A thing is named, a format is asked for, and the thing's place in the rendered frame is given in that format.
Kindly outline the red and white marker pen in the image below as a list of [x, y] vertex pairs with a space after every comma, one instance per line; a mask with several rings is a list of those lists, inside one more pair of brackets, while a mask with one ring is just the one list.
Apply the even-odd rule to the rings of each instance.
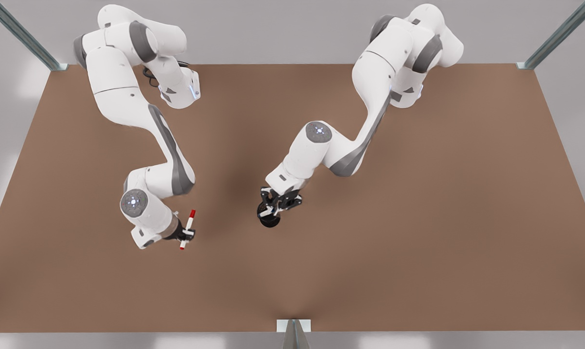
[[[188, 221], [186, 223], [185, 228], [192, 228], [192, 224], [193, 224], [193, 219], [195, 217], [195, 213], [196, 213], [196, 210], [195, 209], [192, 209], [191, 212], [190, 212], [190, 216], [188, 218]], [[180, 250], [185, 250], [185, 247], [186, 247], [186, 245], [187, 245], [188, 242], [189, 241], [181, 241], [180, 246], [179, 246]]]

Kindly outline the silver frame post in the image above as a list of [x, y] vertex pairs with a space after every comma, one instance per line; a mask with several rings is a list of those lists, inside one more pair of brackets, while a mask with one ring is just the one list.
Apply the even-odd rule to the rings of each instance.
[[516, 63], [517, 69], [535, 69], [584, 21], [585, 0], [527, 60]]
[[0, 3], [0, 23], [8, 29], [50, 71], [65, 71], [68, 64], [58, 62], [16, 18]]
[[284, 332], [283, 349], [310, 349], [306, 338], [306, 332], [310, 331], [310, 319], [277, 320], [276, 332]]

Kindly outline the black round cup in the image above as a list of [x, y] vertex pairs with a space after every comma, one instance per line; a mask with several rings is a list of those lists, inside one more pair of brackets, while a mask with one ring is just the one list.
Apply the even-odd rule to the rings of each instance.
[[274, 213], [274, 217], [259, 217], [259, 208], [260, 207], [269, 207], [268, 205], [264, 204], [264, 203], [260, 203], [257, 207], [257, 216], [258, 219], [260, 221], [260, 223], [267, 228], [273, 228], [275, 226], [277, 226], [279, 224], [279, 221], [281, 220], [281, 217], [279, 216], [279, 214], [275, 214]]

